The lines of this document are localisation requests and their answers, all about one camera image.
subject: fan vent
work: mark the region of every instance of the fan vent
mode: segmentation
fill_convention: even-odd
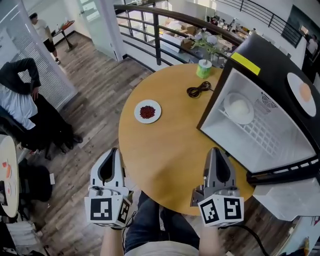
[[[278,106],[267,96],[262,92],[262,102],[264,105],[266,105],[270,109],[275,109]]]

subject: black cable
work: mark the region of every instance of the black cable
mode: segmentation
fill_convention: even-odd
[[[201,92],[205,91],[214,91],[211,89],[211,83],[208,81],[204,81],[200,86],[198,87],[190,87],[186,90],[186,93],[191,97],[191,98],[197,98],[200,96]]]
[[[223,229],[223,230],[224,230],[224,229],[226,229],[226,228],[228,228],[228,227],[239,227],[239,228],[243,228],[243,229],[245,229],[246,231],[248,231],[251,235],[253,235],[253,237],[254,237],[255,240],[257,241],[259,247],[261,248],[261,251],[262,251],[263,255],[264,255],[264,256],[270,256],[270,255],[266,252],[264,246],[262,245],[262,242],[261,242],[259,236],[258,236],[251,228],[249,228],[249,227],[247,227],[247,226],[245,226],[245,225],[233,224],[233,225],[229,225],[229,226],[225,226],[225,227],[222,227],[222,226],[221,226],[220,229]]]

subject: human hand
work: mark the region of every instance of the human hand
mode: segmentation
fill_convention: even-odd
[[[32,92],[32,98],[34,101],[38,99],[38,94],[39,94],[39,87],[35,87]]]

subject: black and white marker cube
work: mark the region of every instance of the black and white marker cube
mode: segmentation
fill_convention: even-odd
[[[128,222],[130,201],[123,195],[84,198],[89,223],[103,227],[125,227]]]
[[[229,226],[244,220],[244,198],[213,194],[198,203],[206,227]]]

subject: staircase railing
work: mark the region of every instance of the staircase railing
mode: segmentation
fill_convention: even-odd
[[[208,32],[210,32],[213,35],[221,35],[224,40],[230,42],[235,47],[239,46],[243,42],[242,39],[234,36],[233,33],[230,33],[230,32],[228,32],[228,31],[226,31],[216,25],[213,25],[213,24],[206,22],[204,20],[201,20],[199,18],[195,18],[195,17],[189,16],[189,15],[186,15],[186,14],[183,14],[180,12],[169,11],[166,9],[160,9],[160,8],[154,8],[154,7],[137,6],[137,5],[114,5],[114,9],[116,11],[117,18],[128,20],[128,25],[119,24],[119,27],[128,29],[130,33],[128,34],[128,33],[121,32],[121,34],[123,36],[128,37],[128,38],[134,39],[142,44],[145,44],[145,45],[155,49],[155,51],[150,52],[150,51],[146,50],[145,48],[143,48],[139,45],[136,45],[132,42],[129,42],[127,40],[123,40],[123,42],[132,46],[132,47],[139,49],[140,51],[143,51],[143,52],[149,54],[150,56],[152,56],[154,58],[156,58],[156,62],[158,65],[161,65],[162,62],[169,65],[169,66],[173,65],[171,62],[167,61],[166,59],[164,59],[162,57],[162,53],[176,59],[177,61],[179,61],[181,63],[188,63],[185,59],[182,59],[181,57],[177,56],[176,54],[173,54],[172,52],[169,52],[169,51],[161,48],[161,43],[160,43],[161,41],[165,42],[175,48],[178,48],[185,53],[188,53],[189,55],[197,58],[198,60],[203,59],[203,57],[199,56],[195,52],[193,52],[189,49],[186,49],[184,47],[181,47],[180,45],[173,43],[167,39],[162,38],[161,34],[160,34],[160,30],[167,31],[167,32],[170,32],[173,34],[177,34],[177,35],[184,37],[184,38],[187,38],[188,35],[159,24],[159,16],[164,16],[164,17],[171,18],[171,19],[174,19],[174,20],[177,20],[180,22],[184,22],[186,24],[195,26],[196,28],[199,28],[199,29],[205,28]],[[143,19],[135,19],[135,18],[129,17],[128,13],[132,12],[132,11],[138,11],[141,13],[152,14],[153,22],[149,22],[149,21],[146,21]],[[127,13],[127,16],[121,15],[121,13],[124,13],[124,12]],[[142,30],[135,28],[135,27],[132,27],[131,22],[139,22],[139,23],[143,24]],[[153,26],[154,34],[147,32],[147,30],[145,28],[146,26]],[[150,43],[148,40],[146,40],[145,39],[146,37],[144,37],[144,40],[135,37],[133,35],[132,31],[142,33],[143,35],[146,35],[148,37],[153,37],[154,44]],[[222,55],[225,59],[228,58],[224,54],[220,54],[220,55]]]
[[[297,47],[302,34],[291,24],[269,11],[267,8],[251,0],[215,0],[216,2],[236,8],[238,11],[251,15],[272,28],[294,47]]]

